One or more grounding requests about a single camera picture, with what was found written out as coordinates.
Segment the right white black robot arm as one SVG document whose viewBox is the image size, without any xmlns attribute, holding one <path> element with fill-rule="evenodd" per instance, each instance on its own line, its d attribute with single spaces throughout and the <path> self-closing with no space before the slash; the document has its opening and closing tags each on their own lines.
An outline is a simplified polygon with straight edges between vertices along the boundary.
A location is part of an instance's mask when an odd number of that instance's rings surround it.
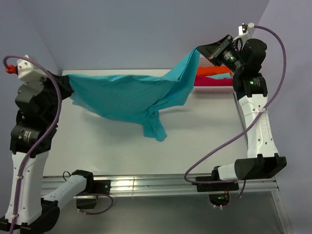
<svg viewBox="0 0 312 234">
<path fill-rule="evenodd" d="M 248 39 L 240 51 L 229 35 L 197 47 L 213 65 L 225 65 L 233 73 L 233 88 L 245 119 L 248 140 L 247 157 L 233 164 L 216 166 L 211 185 L 222 190 L 228 181 L 269 179 L 287 165 L 274 143 L 268 114 L 268 89 L 260 69 L 267 45 L 259 39 Z"/>
</svg>

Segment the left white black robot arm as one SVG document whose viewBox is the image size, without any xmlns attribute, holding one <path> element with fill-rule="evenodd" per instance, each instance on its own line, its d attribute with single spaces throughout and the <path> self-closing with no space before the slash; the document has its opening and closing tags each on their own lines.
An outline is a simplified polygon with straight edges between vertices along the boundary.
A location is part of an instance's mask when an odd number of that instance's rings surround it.
<svg viewBox="0 0 312 234">
<path fill-rule="evenodd" d="M 52 230 L 60 212 L 73 197 L 94 191 L 91 172 L 76 170 L 58 188 L 41 195 L 43 171 L 57 131 L 62 101 L 73 89 L 67 76 L 40 77 L 26 81 L 15 103 L 19 110 L 11 132 L 10 151 L 14 167 L 8 210 L 0 220 L 6 232 L 42 234 Z"/>
</svg>

